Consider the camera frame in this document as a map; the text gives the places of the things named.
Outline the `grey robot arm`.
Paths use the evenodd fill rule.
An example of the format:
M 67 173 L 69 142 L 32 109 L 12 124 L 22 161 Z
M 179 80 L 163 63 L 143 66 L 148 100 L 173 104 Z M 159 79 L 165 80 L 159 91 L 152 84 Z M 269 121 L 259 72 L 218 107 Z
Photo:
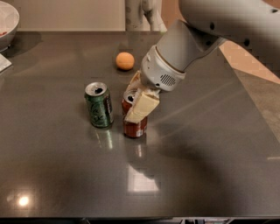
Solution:
M 186 77 L 187 68 L 223 41 L 280 74 L 280 10 L 263 0 L 178 0 L 183 16 L 143 57 L 127 89 L 136 96 L 124 120 L 139 123 Z

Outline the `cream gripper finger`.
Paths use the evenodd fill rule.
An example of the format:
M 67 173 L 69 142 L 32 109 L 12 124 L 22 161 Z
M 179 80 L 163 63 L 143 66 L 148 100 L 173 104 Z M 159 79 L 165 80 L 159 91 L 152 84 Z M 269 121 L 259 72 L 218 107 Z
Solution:
M 159 90 L 139 88 L 124 120 L 129 123 L 140 123 L 158 106 L 159 102 Z
M 136 71 L 132 79 L 130 80 L 129 85 L 127 86 L 126 90 L 145 90 L 146 86 L 141 81 L 141 72 Z

